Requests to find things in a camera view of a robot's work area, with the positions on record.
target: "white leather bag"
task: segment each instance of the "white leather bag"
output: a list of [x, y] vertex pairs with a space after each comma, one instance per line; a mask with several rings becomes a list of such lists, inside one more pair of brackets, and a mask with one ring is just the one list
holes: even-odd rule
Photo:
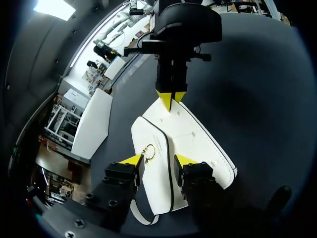
[[181, 154], [194, 161], [205, 161], [213, 168], [216, 181], [226, 189], [237, 175], [237, 168], [216, 140], [189, 111], [183, 103], [172, 101], [168, 112], [158, 98], [131, 127], [132, 140], [136, 154], [148, 145], [147, 161], [143, 174], [143, 185], [154, 214], [152, 221], [145, 219], [135, 201], [131, 211], [144, 225], [158, 221], [158, 215], [188, 206], [176, 182], [173, 163], [174, 155]]

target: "gold ring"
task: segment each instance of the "gold ring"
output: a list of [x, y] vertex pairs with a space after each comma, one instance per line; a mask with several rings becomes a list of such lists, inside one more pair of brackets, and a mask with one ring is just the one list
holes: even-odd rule
[[145, 149], [142, 151], [142, 153], [146, 156], [146, 153], [145, 153], [145, 152], [148, 150], [148, 148], [149, 148], [150, 146], [153, 147], [154, 153], [153, 153], [152, 157], [147, 157], [147, 158], [145, 159], [145, 163], [146, 163], [146, 164], [147, 164], [150, 160], [152, 160], [152, 159], [154, 158], [155, 152], [156, 152], [154, 145], [149, 144], [149, 145], [147, 145], [147, 146], [145, 147]]

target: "bolt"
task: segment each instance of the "bolt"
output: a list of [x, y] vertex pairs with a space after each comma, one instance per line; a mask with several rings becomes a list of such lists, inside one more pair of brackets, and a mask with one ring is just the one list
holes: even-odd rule
[[65, 237], [66, 238], [76, 238], [76, 235], [74, 232], [67, 231], [67, 232], [65, 232]]
[[76, 219], [75, 227], [83, 228], [85, 226], [85, 222], [82, 219]]
[[94, 198], [94, 195], [92, 194], [92, 193], [88, 193], [87, 195], [86, 195], [86, 199], [93, 199]]
[[110, 207], [115, 207], [118, 203], [116, 200], [110, 200], [108, 204]]

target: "bag strap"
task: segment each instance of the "bag strap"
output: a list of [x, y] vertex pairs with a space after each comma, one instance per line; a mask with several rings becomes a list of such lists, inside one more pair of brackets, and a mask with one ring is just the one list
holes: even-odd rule
[[146, 219], [140, 212], [135, 200], [131, 201], [130, 209], [135, 219], [137, 219], [141, 224], [145, 226], [151, 226], [159, 220], [159, 215], [153, 215], [151, 220]]
[[[147, 120], [144, 117], [141, 117], [141, 118], [144, 119], [146, 122], [148, 122], [155, 129], [157, 129], [160, 133], [162, 133], [166, 139], [167, 160], [168, 160], [168, 176], [169, 176], [170, 194], [171, 194], [171, 207], [170, 207], [169, 211], [171, 212], [173, 210], [173, 207], [174, 207], [174, 189], [173, 189], [173, 181], [172, 181], [172, 175], [171, 175], [172, 168], [171, 168], [171, 164], [170, 164], [170, 151], [169, 151], [168, 137], [164, 131], [162, 131], [160, 128], [158, 128], [156, 125], [154, 125], [152, 122], [150, 122], [149, 120]], [[137, 219], [141, 224], [143, 224], [145, 226], [151, 226], [151, 225], [155, 224], [156, 222], [158, 222], [158, 220], [159, 220], [159, 215], [153, 215], [151, 220], [146, 219], [142, 215], [142, 213], [140, 212], [135, 199], [131, 201], [130, 210], [131, 210], [133, 216], [135, 217], [135, 219]]]

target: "black table surface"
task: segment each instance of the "black table surface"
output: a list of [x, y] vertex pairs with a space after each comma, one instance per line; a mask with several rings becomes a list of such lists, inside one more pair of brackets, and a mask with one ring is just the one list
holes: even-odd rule
[[[238, 168], [228, 188], [236, 206], [264, 208], [288, 185], [291, 209], [308, 178], [317, 138], [316, 83], [309, 55], [296, 30], [257, 15], [222, 14], [223, 40], [204, 44], [211, 62], [188, 63], [183, 103], [203, 123]], [[134, 155], [131, 125], [158, 98], [156, 64], [149, 57], [114, 89], [109, 134], [91, 159], [92, 184], [113, 161]], [[141, 211], [150, 215], [143, 188]], [[161, 215], [153, 226], [130, 213], [121, 232], [136, 236], [180, 236], [197, 232], [188, 209]]]

